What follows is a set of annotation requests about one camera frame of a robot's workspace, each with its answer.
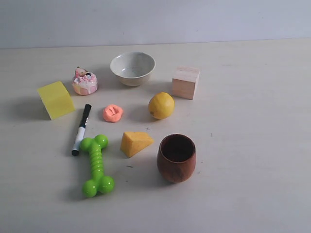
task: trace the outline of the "dry erase marker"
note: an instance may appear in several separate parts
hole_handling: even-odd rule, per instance
[[[79,125],[76,141],[74,142],[74,145],[73,145],[73,148],[72,148],[72,151],[71,151],[71,154],[73,156],[79,155],[79,146],[80,146],[80,142],[83,139],[84,132],[86,131],[86,124],[87,124],[89,112],[91,111],[91,107],[92,106],[89,105],[89,104],[86,104],[85,107],[84,107],[84,111],[83,111],[82,119],[81,119],[81,122],[80,122],[80,125]]]

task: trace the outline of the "lemon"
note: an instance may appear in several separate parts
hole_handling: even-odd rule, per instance
[[[152,97],[148,104],[150,114],[156,119],[169,117],[175,107],[175,101],[168,93],[161,92]]]

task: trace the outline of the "ceramic bowl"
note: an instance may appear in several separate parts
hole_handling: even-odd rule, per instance
[[[156,163],[161,175],[172,183],[189,179],[196,165],[194,142],[182,134],[166,136],[160,143]]]
[[[155,66],[155,60],[143,52],[126,52],[110,63],[111,71],[127,86],[139,86],[149,80]]]

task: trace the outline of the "black marker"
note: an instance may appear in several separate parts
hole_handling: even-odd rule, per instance
[[[91,111],[91,107],[92,106],[89,104],[86,104],[84,107],[84,111],[83,111],[82,119],[79,125],[76,141],[74,142],[74,145],[71,151],[71,154],[73,156],[79,155],[79,146],[80,146],[80,142],[83,139],[84,132],[86,131],[86,124],[87,124],[89,112]]]

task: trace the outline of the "pink cake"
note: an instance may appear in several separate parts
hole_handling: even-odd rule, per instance
[[[79,95],[85,96],[92,94],[97,90],[96,75],[77,67],[75,70],[75,76],[72,79],[72,86],[74,91]]]

